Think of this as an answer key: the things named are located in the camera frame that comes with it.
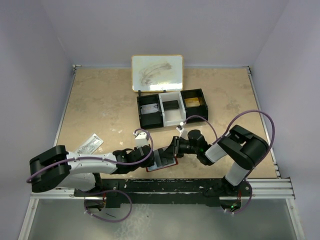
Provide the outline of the dark grey credit card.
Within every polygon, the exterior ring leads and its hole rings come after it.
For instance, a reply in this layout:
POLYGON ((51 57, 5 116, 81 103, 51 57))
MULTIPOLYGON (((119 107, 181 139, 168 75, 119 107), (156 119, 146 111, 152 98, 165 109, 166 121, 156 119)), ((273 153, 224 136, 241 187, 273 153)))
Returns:
POLYGON ((158 168, 165 168, 165 167, 173 166, 177 163, 176 159, 174 157, 173 158, 162 157, 161 156, 162 152, 163 152, 162 150, 155 150, 154 151, 154 161, 155 161, 155 165, 158 168))

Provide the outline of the red card holder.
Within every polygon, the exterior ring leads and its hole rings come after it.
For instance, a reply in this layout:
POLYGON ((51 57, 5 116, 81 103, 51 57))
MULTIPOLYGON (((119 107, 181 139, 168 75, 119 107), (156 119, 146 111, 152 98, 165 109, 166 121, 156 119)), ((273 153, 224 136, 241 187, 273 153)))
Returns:
POLYGON ((172 167, 178 165, 178 160, 174 157, 166 157, 164 156, 164 151, 167 147, 162 147, 157 150, 154 150, 154 164, 150 167, 146 168, 146 171, 153 172, 156 170, 161 170, 164 168, 172 167))

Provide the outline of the black white three-bin organizer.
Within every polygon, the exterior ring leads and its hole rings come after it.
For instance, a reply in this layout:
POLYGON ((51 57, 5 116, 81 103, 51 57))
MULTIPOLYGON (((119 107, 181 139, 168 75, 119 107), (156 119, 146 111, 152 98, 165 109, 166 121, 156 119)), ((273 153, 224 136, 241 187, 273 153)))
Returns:
POLYGON ((145 130, 209 119, 209 108, 200 88, 139 95, 136 100, 139 124, 145 130))

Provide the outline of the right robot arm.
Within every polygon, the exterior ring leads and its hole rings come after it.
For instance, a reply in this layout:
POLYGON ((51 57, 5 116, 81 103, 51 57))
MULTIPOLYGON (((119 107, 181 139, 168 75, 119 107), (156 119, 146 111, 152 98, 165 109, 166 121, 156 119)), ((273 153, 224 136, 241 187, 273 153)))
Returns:
POLYGON ((217 187, 207 193, 235 195, 240 184, 268 154, 269 145, 258 135, 240 125, 231 128, 226 136, 209 144, 200 130, 194 129, 186 138, 174 136, 170 145, 160 151, 162 158, 182 158, 185 154, 196 155, 205 166, 211 166, 225 156, 233 160, 229 172, 219 181, 217 187))

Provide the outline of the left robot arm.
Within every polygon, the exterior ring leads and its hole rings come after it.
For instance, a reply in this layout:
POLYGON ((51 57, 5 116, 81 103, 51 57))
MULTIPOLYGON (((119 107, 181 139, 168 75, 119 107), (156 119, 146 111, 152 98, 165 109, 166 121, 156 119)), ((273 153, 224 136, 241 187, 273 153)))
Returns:
POLYGON ((98 174, 124 175, 154 163, 153 147, 144 145, 107 154, 77 154, 57 145, 29 161, 32 192, 71 188, 98 196, 103 184, 98 174))

